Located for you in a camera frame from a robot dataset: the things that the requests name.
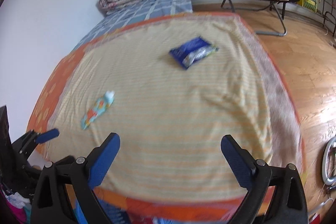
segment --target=plaid bedsheet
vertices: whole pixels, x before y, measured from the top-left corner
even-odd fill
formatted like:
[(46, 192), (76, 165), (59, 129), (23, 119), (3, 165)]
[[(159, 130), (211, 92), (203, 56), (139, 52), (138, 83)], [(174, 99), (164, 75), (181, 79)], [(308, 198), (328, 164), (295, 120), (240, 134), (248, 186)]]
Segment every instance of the plaid bedsheet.
[(107, 17), (82, 38), (73, 50), (96, 37), (113, 32), (115, 29), (132, 23), (154, 17), (192, 12), (191, 0), (144, 0), (138, 4), (116, 10), (114, 13), (107, 15)]

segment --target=metal screw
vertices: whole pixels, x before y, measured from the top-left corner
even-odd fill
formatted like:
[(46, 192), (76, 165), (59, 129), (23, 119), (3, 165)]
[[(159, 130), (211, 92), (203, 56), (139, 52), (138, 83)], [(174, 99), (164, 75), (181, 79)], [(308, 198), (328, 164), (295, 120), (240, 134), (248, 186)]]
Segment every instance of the metal screw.
[(50, 167), (52, 167), (52, 165), (53, 165), (53, 163), (51, 161), (48, 161), (44, 166), (46, 168), (50, 168)]
[(79, 157), (79, 158), (76, 160), (76, 162), (77, 162), (78, 164), (82, 164), (82, 163), (85, 162), (85, 158), (83, 158), (83, 157)]
[(288, 168), (289, 168), (290, 170), (295, 170), (295, 169), (296, 169), (296, 166), (295, 166), (294, 164), (289, 164), (289, 165), (288, 165)]
[(265, 164), (266, 164), (265, 161), (261, 160), (261, 159), (256, 160), (256, 163), (260, 166), (265, 166)]

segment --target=wooden floor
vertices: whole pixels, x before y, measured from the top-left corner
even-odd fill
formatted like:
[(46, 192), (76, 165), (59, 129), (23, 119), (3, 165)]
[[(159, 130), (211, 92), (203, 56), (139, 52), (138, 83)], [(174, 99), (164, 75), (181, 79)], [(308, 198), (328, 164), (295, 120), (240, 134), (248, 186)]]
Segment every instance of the wooden floor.
[[(194, 11), (221, 11), (220, 5), (197, 5)], [(275, 13), (239, 10), (255, 30), (282, 31)], [(308, 210), (325, 201), (321, 169), (326, 143), (336, 135), (336, 49), (330, 46), (332, 35), (322, 28), (300, 20), (285, 18), (285, 37), (259, 36), (274, 57), (287, 80), (300, 115), (301, 130), (307, 152), (308, 179), (305, 194)], [(322, 215), (332, 202), (320, 212)]]

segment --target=bed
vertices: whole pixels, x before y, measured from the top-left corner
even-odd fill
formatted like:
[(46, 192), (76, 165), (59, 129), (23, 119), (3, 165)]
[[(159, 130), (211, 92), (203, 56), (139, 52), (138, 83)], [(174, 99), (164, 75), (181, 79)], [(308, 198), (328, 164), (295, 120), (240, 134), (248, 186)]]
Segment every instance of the bed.
[[(95, 189), (98, 198), (141, 217), (224, 221), (245, 191), (220, 152), (221, 137), (232, 134), (271, 165), (294, 163), (305, 180), (298, 115), (281, 74), (238, 15), (178, 11), (191, 12), (190, 0), (148, 0), (107, 16), (55, 68), (28, 130), (59, 128), (58, 138), (39, 147), (52, 161), (86, 156), (117, 132), (121, 149)], [(168, 51), (199, 35), (220, 50), (184, 71)], [(81, 117), (110, 89), (115, 102), (83, 131)]]

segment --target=blue plastic packet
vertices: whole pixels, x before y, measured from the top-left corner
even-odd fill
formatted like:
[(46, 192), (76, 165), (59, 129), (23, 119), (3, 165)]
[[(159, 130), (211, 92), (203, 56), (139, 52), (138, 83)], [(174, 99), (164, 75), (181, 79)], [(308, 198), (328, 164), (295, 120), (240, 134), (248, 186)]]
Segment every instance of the blue plastic packet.
[(216, 51), (218, 47), (206, 42), (202, 37), (196, 37), (178, 48), (172, 48), (169, 53), (183, 68), (187, 69)]

